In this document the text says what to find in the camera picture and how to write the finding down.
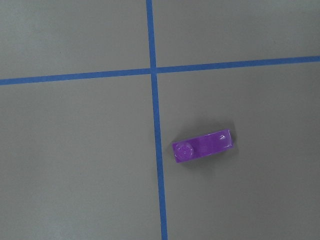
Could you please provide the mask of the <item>purple sloped toy block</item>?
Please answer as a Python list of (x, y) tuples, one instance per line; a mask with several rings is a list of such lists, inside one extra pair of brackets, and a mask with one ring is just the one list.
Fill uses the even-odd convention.
[(171, 146), (176, 163), (185, 163), (232, 149), (234, 143), (231, 130), (223, 129), (176, 141)]

